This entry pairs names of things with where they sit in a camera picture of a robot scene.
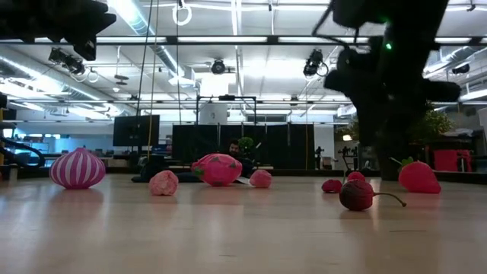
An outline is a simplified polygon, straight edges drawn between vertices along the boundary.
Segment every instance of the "black screen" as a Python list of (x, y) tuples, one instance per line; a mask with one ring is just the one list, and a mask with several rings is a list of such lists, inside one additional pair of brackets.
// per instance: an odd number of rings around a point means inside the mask
[(113, 146), (148, 145), (149, 131), (151, 145), (158, 145), (159, 118), (159, 115), (116, 117), (113, 123)]

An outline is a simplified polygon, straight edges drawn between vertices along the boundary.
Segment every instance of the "cherry stem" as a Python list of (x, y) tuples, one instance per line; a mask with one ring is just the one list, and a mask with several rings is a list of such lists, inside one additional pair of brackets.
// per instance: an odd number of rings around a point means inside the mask
[(377, 196), (377, 195), (388, 195), (388, 196), (392, 196), (392, 197), (396, 198), (396, 200), (399, 201), (403, 207), (405, 207), (407, 205), (405, 202), (403, 202), (401, 199), (399, 199), (398, 196), (396, 196), (394, 194), (390, 194), (390, 193), (374, 193), (374, 196)]

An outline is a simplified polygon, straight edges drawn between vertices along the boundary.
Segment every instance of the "red cherry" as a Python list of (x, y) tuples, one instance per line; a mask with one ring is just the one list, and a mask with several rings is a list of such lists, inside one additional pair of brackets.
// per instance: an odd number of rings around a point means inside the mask
[(362, 180), (362, 181), (365, 181), (365, 176), (363, 174), (361, 174), (360, 172), (358, 172), (358, 171), (353, 171), (347, 177), (347, 181), (350, 181), (350, 180)]
[(326, 180), (325, 183), (321, 186), (321, 190), (324, 193), (340, 193), (342, 189), (342, 182), (339, 180)]
[(340, 202), (347, 209), (352, 211), (362, 211), (372, 206), (372, 202), (377, 195), (388, 195), (396, 198), (404, 207), (406, 203), (397, 196), (389, 193), (375, 193), (372, 186), (363, 180), (351, 180), (342, 186), (340, 191)]

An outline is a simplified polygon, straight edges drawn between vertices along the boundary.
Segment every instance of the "fluorescent light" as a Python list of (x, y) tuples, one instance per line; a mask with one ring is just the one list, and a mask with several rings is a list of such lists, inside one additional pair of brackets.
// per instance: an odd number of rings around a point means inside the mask
[(459, 101), (472, 100), (480, 97), (487, 96), (487, 89), (481, 91), (472, 91), (468, 94), (460, 96)]
[[(353, 43), (353, 37), (334, 37), (340, 39), (345, 43)], [(279, 37), (278, 41), (280, 43), (327, 43), (329, 40), (318, 37)], [(366, 43), (368, 37), (357, 37), (356, 43)]]
[(91, 110), (85, 110), (85, 109), (81, 109), (81, 108), (77, 108), (77, 107), (69, 109), (69, 112), (74, 113), (74, 114), (79, 115), (79, 116), (87, 117), (90, 119), (108, 119), (107, 116), (105, 116), (101, 113), (91, 111)]
[(267, 37), (178, 37), (183, 43), (265, 43)]
[(323, 12), (328, 5), (275, 5), (276, 11), (319, 11)]
[(18, 107), (25, 107), (25, 108), (28, 108), (31, 110), (44, 111), (44, 109), (42, 107), (39, 107), (36, 104), (31, 104), (31, 103), (18, 104), (18, 103), (12, 103), (12, 102), (10, 102), (10, 104), (13, 104), (14, 106), (18, 106)]
[(195, 82), (193, 80), (186, 79), (184, 77), (176, 76), (176, 77), (172, 77), (171, 79), (169, 79), (169, 84), (171, 84), (173, 86), (177, 86), (178, 84), (180, 86), (187, 86), (187, 85), (194, 86)]
[[(97, 37), (98, 43), (145, 43), (145, 37)], [(166, 37), (147, 37), (148, 43), (166, 43)]]
[(469, 37), (438, 37), (434, 41), (436, 43), (468, 43), (470, 39)]

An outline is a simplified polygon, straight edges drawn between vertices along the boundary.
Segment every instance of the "hanging ring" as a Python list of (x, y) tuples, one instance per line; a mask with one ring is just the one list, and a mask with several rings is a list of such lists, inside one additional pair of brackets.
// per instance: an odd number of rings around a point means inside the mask
[[(184, 21), (179, 21), (178, 17), (177, 17), (177, 12), (181, 11), (181, 10), (187, 10), (188, 11), (188, 15), (186, 16), (186, 19)], [(174, 23), (178, 26), (184, 26), (184, 25), (188, 24), (191, 21), (192, 17), (193, 17), (193, 11), (191, 10), (191, 7), (184, 6), (182, 8), (179, 8), (178, 6), (176, 6), (173, 8), (173, 20), (174, 20)]]

